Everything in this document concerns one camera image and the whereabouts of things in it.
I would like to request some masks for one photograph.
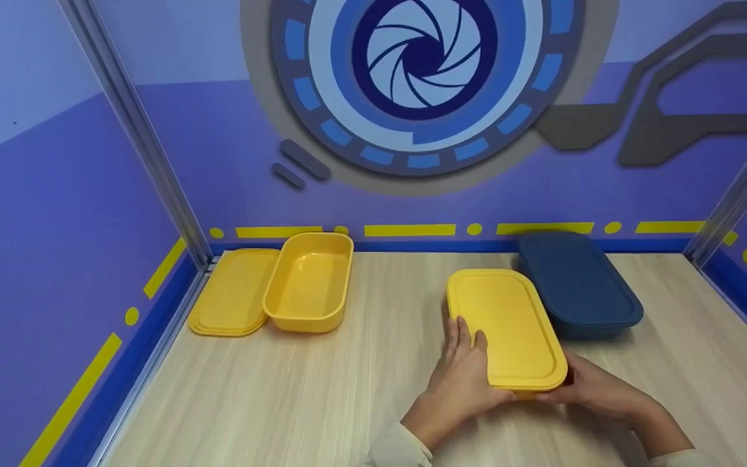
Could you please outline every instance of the container lid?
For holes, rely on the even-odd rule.
[[[613,263],[578,233],[534,233],[521,240],[521,268],[543,304],[575,326],[634,326],[644,316],[641,302]]]
[[[448,313],[489,340],[489,384],[544,391],[567,376],[567,360],[531,281],[509,269],[464,269],[448,278]]]
[[[220,257],[189,315],[189,326],[207,336],[240,337],[267,321],[261,299],[279,251],[243,248]]]

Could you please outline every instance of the wooden table surface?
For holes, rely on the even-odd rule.
[[[512,254],[353,257],[344,322],[244,338],[181,331],[133,408],[109,465],[353,465],[425,387],[444,340],[445,281]],[[568,348],[668,407],[699,449],[747,465],[747,326],[677,254],[611,260],[646,316],[615,342]],[[513,404],[463,426],[435,466],[644,465],[631,434],[582,411]]]

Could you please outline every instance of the hand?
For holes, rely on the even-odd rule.
[[[571,352],[564,352],[572,384],[536,395],[547,404],[576,404],[599,416],[632,426],[658,402],[625,381],[605,372],[598,365]]]
[[[538,401],[581,405],[599,416],[625,423],[635,432],[649,459],[693,449],[691,440],[662,404],[592,361],[564,353],[572,370],[572,383],[537,395]]]
[[[487,348],[483,331],[475,334],[472,346],[466,320],[448,320],[445,348],[428,387],[403,418],[403,425],[428,449],[465,420],[517,399],[512,391],[489,385]]]

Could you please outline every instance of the sleeve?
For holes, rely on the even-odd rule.
[[[662,455],[650,461],[650,467],[720,467],[711,456],[695,449]]]
[[[359,467],[431,467],[432,458],[417,437],[397,424],[374,442]]]

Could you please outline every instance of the yellow stripe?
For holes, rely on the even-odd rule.
[[[286,239],[303,232],[321,232],[317,225],[294,225],[292,227],[238,227],[235,234],[239,239]]]
[[[732,231],[729,231],[729,233],[722,240],[722,242],[726,246],[732,246],[734,245],[734,243],[736,243],[737,239],[739,239],[739,234],[732,230]]]
[[[456,224],[366,225],[365,237],[449,237]]]
[[[154,271],[151,279],[148,279],[148,283],[146,283],[146,286],[143,287],[143,292],[148,298],[152,298],[152,296],[154,296],[155,293],[158,292],[160,286],[163,285],[163,281],[166,280],[166,276],[169,275],[169,273],[172,271],[172,268],[174,268],[174,264],[178,262],[178,258],[181,254],[183,254],[184,249],[186,249],[186,241],[183,237],[181,237],[180,239],[178,239],[178,242],[175,243],[174,247],[172,247],[172,249],[169,251],[169,254],[166,255],[166,258],[163,260],[163,262],[160,263],[160,266],[158,266],[157,270]]]
[[[639,222],[637,234],[695,234],[702,230],[705,221]]]
[[[56,414],[51,418],[48,426],[45,426],[42,434],[30,447],[25,458],[21,460],[19,467],[39,467],[45,462],[45,459],[51,454],[51,450],[54,449],[56,441],[59,441],[59,438],[62,437],[62,433],[68,428],[68,423],[71,423],[74,414],[80,410],[80,406],[85,402],[91,390],[94,389],[94,385],[100,379],[106,367],[109,366],[122,343],[119,337],[112,332],[106,339],[106,343],[97,352],[94,360],[86,368],[86,372],[80,376],[80,381],[77,381],[74,389],[71,390],[68,397],[65,397],[65,401],[56,410]]]
[[[530,232],[575,232],[590,234],[595,222],[546,222],[545,224],[498,224],[498,235],[519,235]]]

